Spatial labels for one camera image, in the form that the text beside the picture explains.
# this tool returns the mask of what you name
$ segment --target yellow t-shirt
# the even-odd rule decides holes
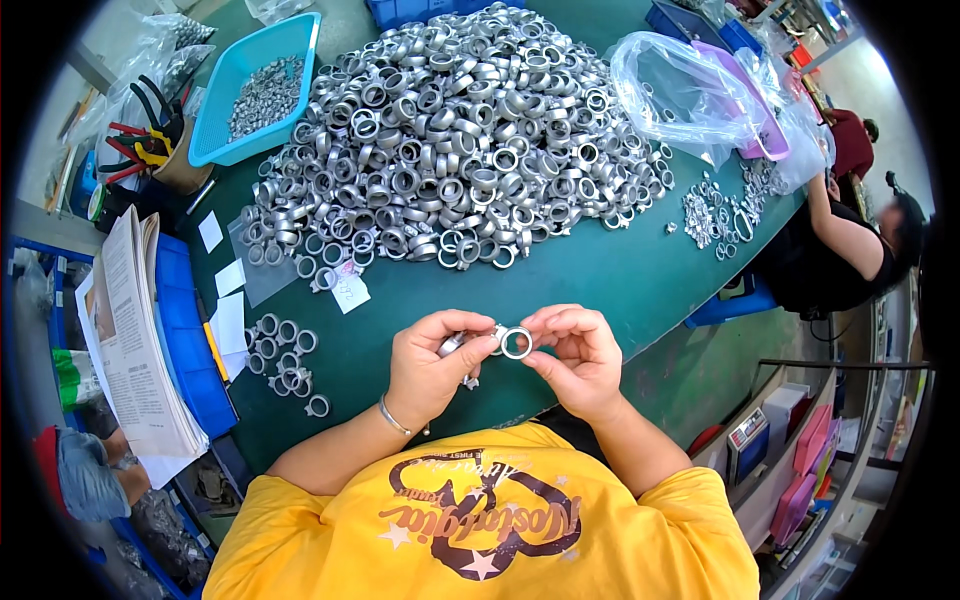
[[[758,581],[714,471],[636,500],[527,422],[385,458],[332,497],[257,477],[204,599],[756,599]]]

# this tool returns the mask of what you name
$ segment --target red shirt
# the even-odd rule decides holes
[[[854,173],[863,179],[870,167],[874,166],[874,144],[863,129],[860,117],[850,110],[833,111],[836,124],[830,127],[833,141],[837,145],[837,160],[833,164],[833,174],[837,177]]]
[[[57,429],[50,425],[40,432],[40,435],[34,439],[34,453],[36,462],[43,474],[43,480],[47,483],[47,489],[53,496],[54,503],[60,507],[65,514],[66,505],[63,504],[63,495],[60,492],[60,476],[57,475]]]

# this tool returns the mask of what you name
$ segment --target digital scale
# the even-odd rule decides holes
[[[753,472],[766,455],[770,443],[770,427],[763,411],[757,407],[727,436],[727,482],[738,486]]]

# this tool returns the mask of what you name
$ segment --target pen holder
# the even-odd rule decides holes
[[[191,166],[187,160],[187,152],[190,149],[190,137],[193,135],[193,119],[183,118],[183,135],[180,137],[180,143],[174,148],[167,161],[159,169],[154,171],[154,179],[167,185],[179,194],[187,196],[199,190],[210,173],[213,172],[213,164],[207,164],[199,169]]]

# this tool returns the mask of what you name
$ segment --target green bag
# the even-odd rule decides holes
[[[60,382],[60,408],[64,413],[104,392],[86,350],[54,348],[54,364]]]

